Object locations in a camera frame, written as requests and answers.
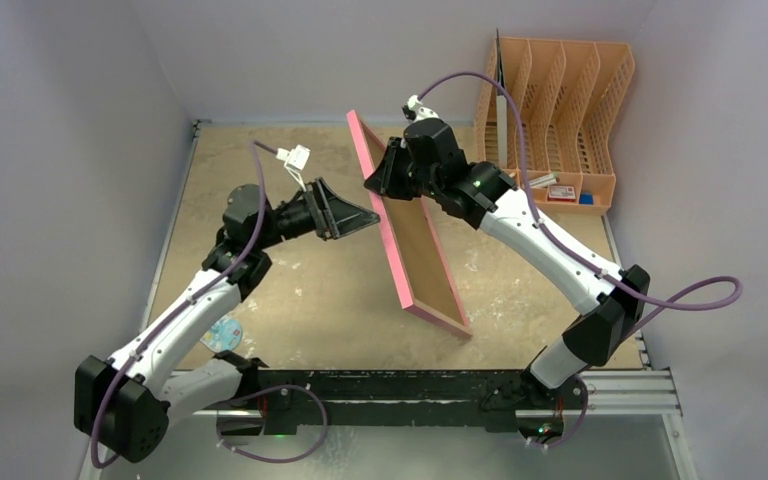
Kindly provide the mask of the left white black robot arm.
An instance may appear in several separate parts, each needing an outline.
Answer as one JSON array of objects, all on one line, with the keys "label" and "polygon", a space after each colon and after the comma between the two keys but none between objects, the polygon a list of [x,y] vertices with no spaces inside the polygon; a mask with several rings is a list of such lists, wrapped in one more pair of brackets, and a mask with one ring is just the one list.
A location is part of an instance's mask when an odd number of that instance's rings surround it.
[{"label": "left white black robot arm", "polygon": [[259,362],[229,350],[179,377],[173,370],[205,333],[242,304],[272,266],[268,248],[313,233],[337,240],[379,223],[321,178],[271,206],[263,187],[245,184],[227,198],[212,249],[189,285],[142,333],[106,358],[94,355],[75,372],[74,425],[90,438],[93,466],[119,458],[137,463],[187,414],[226,401],[252,405],[260,394]]}]

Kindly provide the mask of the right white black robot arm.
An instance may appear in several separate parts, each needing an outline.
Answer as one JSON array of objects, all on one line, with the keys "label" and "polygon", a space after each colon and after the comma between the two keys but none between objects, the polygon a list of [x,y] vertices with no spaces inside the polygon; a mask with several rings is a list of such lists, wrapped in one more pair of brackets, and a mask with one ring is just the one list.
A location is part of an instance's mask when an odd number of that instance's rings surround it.
[{"label": "right white black robot arm", "polygon": [[596,254],[534,207],[508,173],[491,162],[468,161],[440,119],[416,121],[390,138],[364,186],[393,200],[431,198],[520,255],[578,312],[525,370],[521,392],[533,406],[548,405],[586,368],[605,365],[642,315],[639,297],[650,283],[644,269],[622,269]]}]

